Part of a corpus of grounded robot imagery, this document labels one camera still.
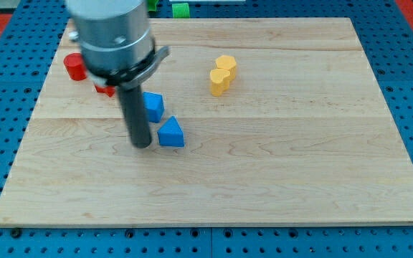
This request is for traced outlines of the red block behind arm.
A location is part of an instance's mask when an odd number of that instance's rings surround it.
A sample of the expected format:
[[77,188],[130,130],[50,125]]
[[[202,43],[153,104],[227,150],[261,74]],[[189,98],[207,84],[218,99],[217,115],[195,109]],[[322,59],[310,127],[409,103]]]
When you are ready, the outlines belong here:
[[107,95],[108,97],[112,97],[115,94],[115,88],[112,86],[105,87],[98,84],[94,84],[94,87],[96,92]]

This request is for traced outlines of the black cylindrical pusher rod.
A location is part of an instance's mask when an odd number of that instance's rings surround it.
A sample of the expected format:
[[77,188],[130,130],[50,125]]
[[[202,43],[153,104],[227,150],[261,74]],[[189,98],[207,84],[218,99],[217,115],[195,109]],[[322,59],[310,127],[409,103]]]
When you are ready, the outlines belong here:
[[148,147],[152,136],[141,86],[129,90],[118,86],[117,93],[132,145],[136,148]]

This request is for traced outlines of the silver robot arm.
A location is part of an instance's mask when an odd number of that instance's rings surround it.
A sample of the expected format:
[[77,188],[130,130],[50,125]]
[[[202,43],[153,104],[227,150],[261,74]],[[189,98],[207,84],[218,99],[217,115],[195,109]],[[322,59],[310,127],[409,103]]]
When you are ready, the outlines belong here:
[[146,148],[152,142],[141,85],[169,56],[156,39],[143,0],[66,0],[89,76],[101,87],[115,87],[131,143]]

